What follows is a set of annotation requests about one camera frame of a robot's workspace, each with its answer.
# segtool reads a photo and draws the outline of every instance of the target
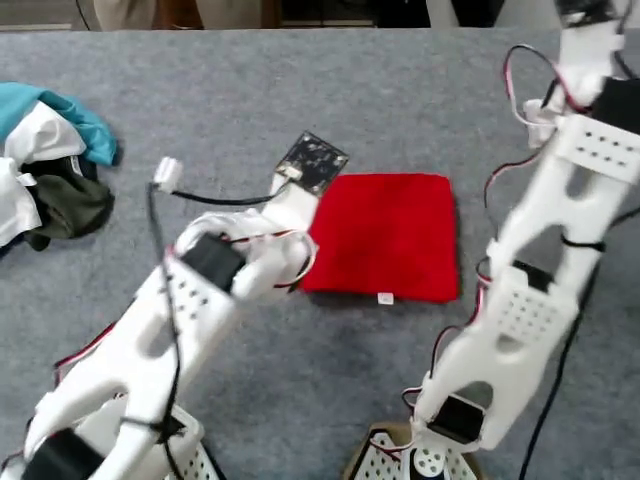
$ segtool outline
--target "robotic arm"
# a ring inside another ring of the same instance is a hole
[[[150,428],[163,419],[176,371],[176,345],[157,352],[169,318],[167,289],[179,332],[179,394],[240,318],[243,303],[287,293],[310,269],[316,246],[307,229],[319,197],[346,162],[344,153],[306,132],[277,166],[261,212],[211,212],[193,221],[166,253],[167,283],[157,267],[91,355],[38,403],[24,445],[26,469],[5,472],[8,478],[168,475],[157,445],[161,432]],[[180,172],[181,164],[165,158],[158,189],[172,193]],[[114,399],[118,392],[126,394]],[[181,427],[169,444],[182,468],[203,433],[180,409],[173,416]]]
[[[635,111],[638,87],[612,78],[620,22],[609,2],[586,2],[590,11],[585,2],[564,3],[560,81],[546,104],[525,104],[530,143],[542,145],[538,169],[487,248],[490,279],[476,317],[423,380],[411,418],[412,448],[403,453],[404,478],[456,478],[447,452],[491,450],[503,439],[576,320],[603,238],[638,180],[640,125],[625,113]],[[569,92],[588,107],[566,113]],[[578,170],[588,171],[590,180],[570,196]],[[518,253],[554,225],[564,229],[558,270],[548,274],[521,262]],[[488,394],[473,401],[467,393],[478,385]],[[420,452],[430,452],[429,462]]]

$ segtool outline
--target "red towel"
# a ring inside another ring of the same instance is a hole
[[[392,293],[436,303],[458,296],[455,207],[445,177],[341,175],[310,233],[320,250],[305,291]]]

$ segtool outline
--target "small tag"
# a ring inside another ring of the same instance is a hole
[[[31,175],[30,173],[23,173],[22,175],[18,176],[18,181],[23,187],[33,187],[34,185],[38,184],[38,182],[36,182],[36,179],[33,178],[33,175]]]
[[[380,305],[393,305],[393,293],[379,293],[378,303]]]
[[[82,170],[80,169],[80,160],[78,160],[78,156],[73,155],[69,158],[71,159],[71,169],[75,172],[76,175],[80,175],[81,177],[83,177],[84,175],[82,175]]]

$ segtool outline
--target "circuit board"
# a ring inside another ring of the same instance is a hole
[[[306,191],[322,196],[349,156],[305,131],[276,166],[276,172]]]

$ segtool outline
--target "white label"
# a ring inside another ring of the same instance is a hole
[[[76,173],[76,175],[80,175],[81,177],[83,177],[84,175],[82,175],[82,170],[80,170],[80,160],[78,160],[78,156],[73,155],[70,158],[71,158],[71,169]]]
[[[380,305],[393,305],[393,293],[379,293],[378,303]]]

